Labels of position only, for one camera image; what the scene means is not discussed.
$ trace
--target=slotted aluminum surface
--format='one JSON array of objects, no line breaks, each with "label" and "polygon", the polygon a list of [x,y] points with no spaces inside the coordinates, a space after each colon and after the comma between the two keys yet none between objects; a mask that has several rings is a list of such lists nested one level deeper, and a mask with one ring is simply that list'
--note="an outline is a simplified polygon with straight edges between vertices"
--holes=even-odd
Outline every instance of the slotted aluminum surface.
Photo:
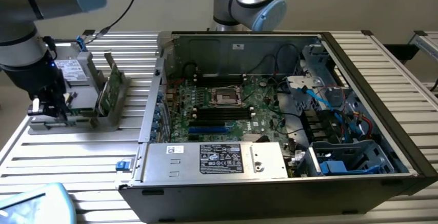
[{"label": "slotted aluminum surface", "polygon": [[[335,32],[343,48],[438,169],[438,113],[404,78],[385,52],[361,32]],[[0,199],[62,182],[77,205],[79,223],[141,223],[116,190],[116,163],[138,151],[142,116],[156,66],[157,33],[110,33],[90,45],[99,69],[113,49],[120,68],[133,77],[120,131],[103,134],[27,134],[26,121],[0,153]],[[118,180],[130,178],[122,174]],[[438,183],[415,196],[400,196],[361,216],[257,220],[252,223],[438,223]]]}]

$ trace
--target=blue latch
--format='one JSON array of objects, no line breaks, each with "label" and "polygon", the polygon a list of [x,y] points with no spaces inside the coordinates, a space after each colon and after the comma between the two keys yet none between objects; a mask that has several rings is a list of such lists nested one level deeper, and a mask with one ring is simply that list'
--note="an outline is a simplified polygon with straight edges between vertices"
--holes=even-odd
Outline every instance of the blue latch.
[{"label": "blue latch", "polygon": [[117,171],[130,171],[132,161],[120,161],[117,163]]},{"label": "blue latch", "polygon": [[380,173],[381,166],[375,165],[365,170],[351,170],[345,167],[344,161],[325,161],[320,164],[324,175],[364,175]]},{"label": "blue latch", "polygon": [[87,49],[87,45],[86,45],[85,39],[81,36],[78,36],[77,41],[78,41],[78,44],[81,46],[81,51],[87,52],[89,49]]}]

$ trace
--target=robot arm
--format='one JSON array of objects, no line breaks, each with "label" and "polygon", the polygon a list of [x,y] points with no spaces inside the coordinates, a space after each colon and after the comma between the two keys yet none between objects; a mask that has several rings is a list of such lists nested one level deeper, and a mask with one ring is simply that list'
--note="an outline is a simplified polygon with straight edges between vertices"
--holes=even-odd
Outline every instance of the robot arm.
[{"label": "robot arm", "polygon": [[0,0],[0,68],[30,94],[29,115],[66,120],[66,82],[34,21],[90,12],[106,0]]},{"label": "robot arm", "polygon": [[241,25],[253,31],[272,31],[286,10],[285,0],[214,0],[212,31],[241,31]]}]

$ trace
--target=power cable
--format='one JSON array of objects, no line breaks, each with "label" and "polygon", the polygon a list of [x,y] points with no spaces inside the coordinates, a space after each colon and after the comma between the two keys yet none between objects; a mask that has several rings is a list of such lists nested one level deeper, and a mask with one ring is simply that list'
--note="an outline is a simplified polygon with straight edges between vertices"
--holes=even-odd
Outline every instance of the power cable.
[{"label": "power cable", "polygon": [[99,31],[99,33],[97,34],[95,38],[94,38],[91,41],[86,42],[86,45],[90,44],[90,43],[91,43],[93,41],[95,41],[97,39],[99,39],[101,37],[103,37],[103,36],[110,32],[111,28],[116,26],[116,24],[120,23],[120,21],[124,19],[124,17],[125,17],[126,14],[129,13],[129,11],[130,11],[130,9],[132,9],[132,7],[133,7],[134,2],[136,2],[136,0],[132,0],[132,3],[130,3],[130,5],[129,5],[129,7],[126,8],[124,14],[122,14],[121,17],[117,19],[117,21],[116,21],[110,26],[107,26],[106,28],[103,28],[103,29]]}]

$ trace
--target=workbench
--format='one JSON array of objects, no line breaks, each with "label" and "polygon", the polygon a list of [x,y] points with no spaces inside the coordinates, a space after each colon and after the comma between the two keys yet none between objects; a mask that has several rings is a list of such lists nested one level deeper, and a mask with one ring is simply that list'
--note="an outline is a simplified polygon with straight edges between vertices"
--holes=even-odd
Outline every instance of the workbench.
[{"label": "workbench", "polygon": [[[341,47],[431,163],[438,169],[438,99],[369,32],[333,32]],[[89,49],[110,74],[103,53],[113,50],[120,69],[133,78],[117,132],[30,135],[27,117],[0,152],[0,199],[61,182],[77,205],[79,223],[141,223],[117,191],[116,164],[138,152],[149,88],[157,62],[158,33],[114,32]],[[257,220],[252,223],[273,223]],[[438,223],[438,183],[415,196],[399,196],[367,215],[277,219],[277,223]]]}]

